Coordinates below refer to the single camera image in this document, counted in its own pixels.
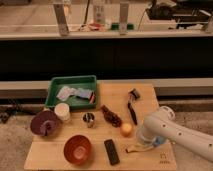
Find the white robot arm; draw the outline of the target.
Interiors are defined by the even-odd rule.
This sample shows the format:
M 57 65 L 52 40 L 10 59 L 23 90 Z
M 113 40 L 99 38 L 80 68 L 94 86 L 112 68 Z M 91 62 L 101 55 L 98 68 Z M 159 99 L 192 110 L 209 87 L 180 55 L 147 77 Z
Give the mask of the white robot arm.
M 213 162 L 213 136 L 180 126 L 174 119 L 175 113 L 168 106 L 161 106 L 148 114 L 137 128 L 138 142 L 152 145 L 161 136 Z

